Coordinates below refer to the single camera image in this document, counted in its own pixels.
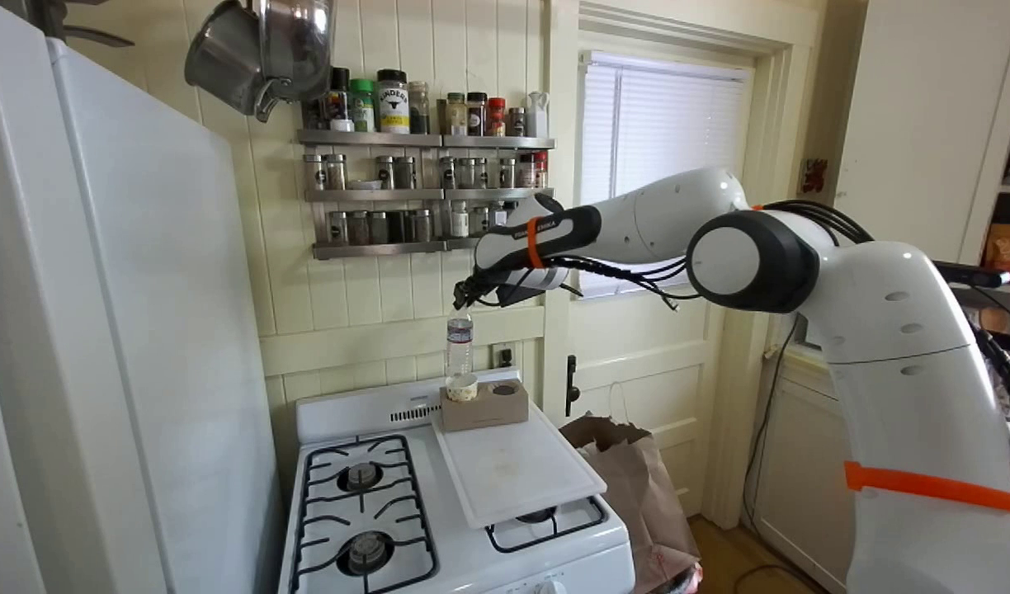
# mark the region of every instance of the floor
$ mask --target floor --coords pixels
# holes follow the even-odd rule
[[[744,527],[722,530],[692,518],[692,538],[703,564],[701,594],[822,594]]]

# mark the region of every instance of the paper bag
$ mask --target paper bag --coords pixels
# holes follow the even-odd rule
[[[651,433],[600,415],[567,423],[563,439],[582,448],[606,480],[606,503],[628,521],[638,594],[697,580],[697,542],[672,496],[668,464]]]

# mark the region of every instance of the orange stripe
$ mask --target orange stripe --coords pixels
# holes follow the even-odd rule
[[[528,222],[528,261],[530,261],[530,268],[541,268],[537,218]]]
[[[1010,511],[1010,491],[997,491],[997,488],[957,480],[957,477],[941,477],[941,474],[864,467],[857,460],[844,460],[844,486],[850,491],[881,488],[881,491],[905,491],[905,496],[921,496],[921,497],[944,497],[944,502]]]

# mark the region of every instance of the wall outlet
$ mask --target wall outlet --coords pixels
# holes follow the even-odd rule
[[[490,368],[515,366],[515,347],[513,344],[492,344]]]

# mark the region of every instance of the stove burner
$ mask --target stove burner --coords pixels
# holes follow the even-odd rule
[[[395,552],[395,542],[383,530],[363,530],[356,538],[349,538],[340,555],[336,555],[336,567],[349,576],[363,576],[381,569]]]
[[[340,491],[360,496],[369,491],[383,477],[375,460],[347,464],[336,477]]]
[[[559,515],[559,507],[552,503],[552,507],[537,507],[537,511],[530,511],[530,515],[519,515],[519,521],[526,521],[526,523],[537,523],[537,521],[549,521],[552,515]]]

